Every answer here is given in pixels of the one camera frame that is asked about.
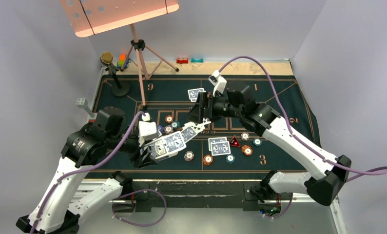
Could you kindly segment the orange poker chip pile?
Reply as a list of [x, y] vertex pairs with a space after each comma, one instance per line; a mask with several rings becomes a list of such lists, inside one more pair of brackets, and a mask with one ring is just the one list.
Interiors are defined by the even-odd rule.
[[244, 145], [241, 147], [241, 151], [246, 156], [251, 156], [253, 154], [253, 150], [250, 146]]

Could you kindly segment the teal poker chip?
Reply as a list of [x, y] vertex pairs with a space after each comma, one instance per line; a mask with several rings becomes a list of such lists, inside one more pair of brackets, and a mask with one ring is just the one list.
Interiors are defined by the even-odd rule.
[[261, 146], [262, 140], [259, 139], [259, 138], [255, 138], [255, 139], [253, 140], [253, 144], [254, 144], [255, 146]]
[[171, 127], [172, 127], [173, 129], [177, 129], [177, 128], [180, 127], [180, 123], [179, 123], [178, 121], [173, 121], [173, 122], [171, 123]]

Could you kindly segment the orange chip stack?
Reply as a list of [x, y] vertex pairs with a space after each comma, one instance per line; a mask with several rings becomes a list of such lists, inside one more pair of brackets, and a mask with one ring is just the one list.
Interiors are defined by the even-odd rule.
[[203, 164], [204, 165], [211, 165], [213, 163], [213, 156], [212, 155], [205, 155], [203, 157]]

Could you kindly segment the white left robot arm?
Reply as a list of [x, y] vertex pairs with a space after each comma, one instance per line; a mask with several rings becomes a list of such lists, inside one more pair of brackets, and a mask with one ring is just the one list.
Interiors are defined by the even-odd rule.
[[147, 151], [144, 141], [157, 136], [158, 129], [148, 113], [138, 112], [130, 124], [125, 113], [115, 107], [100, 110], [94, 121], [70, 134], [61, 151], [57, 170], [43, 198], [16, 226], [26, 234], [75, 234], [86, 218], [108, 201], [127, 199], [134, 194], [133, 181], [116, 171], [97, 189], [73, 202], [87, 174], [116, 153], [131, 153], [140, 162]]

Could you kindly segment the black red all-in triangle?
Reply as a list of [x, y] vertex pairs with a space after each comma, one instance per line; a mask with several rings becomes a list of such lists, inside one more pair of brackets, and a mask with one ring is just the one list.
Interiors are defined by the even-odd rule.
[[238, 139], [237, 139], [237, 137], [235, 135], [230, 139], [229, 145], [231, 147], [238, 147], [238, 148], [241, 147], [241, 145], [240, 145], [240, 143], [239, 143], [239, 141], [238, 141]]

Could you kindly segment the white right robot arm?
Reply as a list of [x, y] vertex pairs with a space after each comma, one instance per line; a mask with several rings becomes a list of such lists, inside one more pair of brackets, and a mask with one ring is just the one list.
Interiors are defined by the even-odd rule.
[[337, 157], [323, 151], [294, 130], [284, 115], [267, 104], [256, 102], [249, 86], [228, 90], [225, 97], [220, 93], [199, 93], [187, 120], [215, 122], [223, 117], [238, 119], [245, 129], [274, 143], [307, 170], [289, 174], [270, 171], [261, 180], [259, 189], [250, 190], [259, 200], [282, 193], [298, 193], [329, 206], [346, 183], [351, 160], [345, 155]]

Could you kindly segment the teal chip stack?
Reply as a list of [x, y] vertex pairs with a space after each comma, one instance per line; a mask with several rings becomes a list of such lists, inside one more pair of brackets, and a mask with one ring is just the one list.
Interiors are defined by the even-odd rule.
[[235, 156], [232, 155], [232, 154], [229, 154], [226, 156], [226, 162], [229, 163], [229, 164], [232, 164], [235, 162]]

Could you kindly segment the white purple poker chip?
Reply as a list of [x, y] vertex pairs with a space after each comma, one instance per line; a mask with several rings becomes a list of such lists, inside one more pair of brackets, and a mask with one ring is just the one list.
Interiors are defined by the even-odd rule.
[[246, 133], [246, 132], [243, 132], [241, 134], [241, 139], [242, 140], [248, 140], [248, 139], [250, 139], [250, 135], [248, 133]]
[[174, 129], [173, 129], [173, 127], [171, 125], [168, 125], [168, 126], [164, 127], [163, 130], [164, 130], [164, 133], [167, 134], [167, 135], [172, 134], [174, 132]]

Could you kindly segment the blue playing card deck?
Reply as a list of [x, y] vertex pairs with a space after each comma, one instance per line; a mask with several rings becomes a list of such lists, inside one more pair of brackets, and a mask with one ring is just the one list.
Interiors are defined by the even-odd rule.
[[153, 159], [160, 161], [185, 149], [186, 143], [182, 133], [177, 131], [170, 135], [159, 137], [153, 142], [145, 145], [145, 147], [150, 149], [150, 156], [152, 156]]

